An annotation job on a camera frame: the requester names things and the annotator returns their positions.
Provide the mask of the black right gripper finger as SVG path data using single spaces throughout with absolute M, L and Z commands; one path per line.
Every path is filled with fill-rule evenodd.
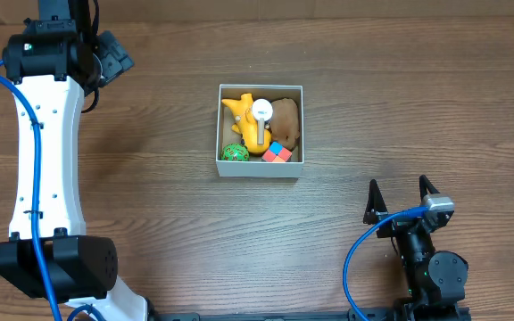
M 439 191 L 432 185 L 426 175 L 421 175 L 419 177 L 420 200 L 423 200 L 426 195 L 438 193 Z
M 388 210 L 383 199 L 383 195 L 378 187 L 377 180 L 372 179 L 369 182 L 369 197 L 363 223 L 367 225 L 375 225 L 388 215 Z

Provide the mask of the multicoloured cube puzzle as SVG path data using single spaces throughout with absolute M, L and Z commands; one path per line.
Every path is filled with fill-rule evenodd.
M 261 156 L 265 162 L 289 162 L 292 152 L 278 142 L 272 142 L 269 149 Z

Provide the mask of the brown plush toy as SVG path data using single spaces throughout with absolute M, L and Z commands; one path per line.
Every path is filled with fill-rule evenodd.
M 292 151 L 300 138 L 299 114 L 293 99 L 283 98 L 271 103 L 273 115 L 269 121 L 271 137 Z

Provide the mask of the green numbered ball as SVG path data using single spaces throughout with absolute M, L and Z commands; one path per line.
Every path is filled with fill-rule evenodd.
M 222 161 L 249 161 L 250 153 L 243 144 L 227 144 L 220 153 Z

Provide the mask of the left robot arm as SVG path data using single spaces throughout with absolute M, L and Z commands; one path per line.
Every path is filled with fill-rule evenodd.
M 17 194 L 0 242 L 0 276 L 32 299 L 95 320 L 150 320 L 152 305 L 121 279 L 114 242 L 90 236 L 79 199 L 79 122 L 99 91 L 133 66 L 100 31 L 97 2 L 42 1 L 3 50 L 0 83 L 19 129 Z

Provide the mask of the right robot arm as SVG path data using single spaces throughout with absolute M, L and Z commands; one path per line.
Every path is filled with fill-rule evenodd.
M 376 235 L 390 238 L 401 257 L 409 296 L 400 298 L 383 315 L 384 320 L 469 320 L 467 309 L 459 309 L 465 298 L 468 262 L 451 251 L 438 251 L 431 234 L 448 224 L 454 214 L 451 197 L 440 193 L 424 175 L 419 177 L 420 205 L 417 217 L 392 216 L 376 180 L 369 183 L 369 198 L 363 222 L 380 224 Z

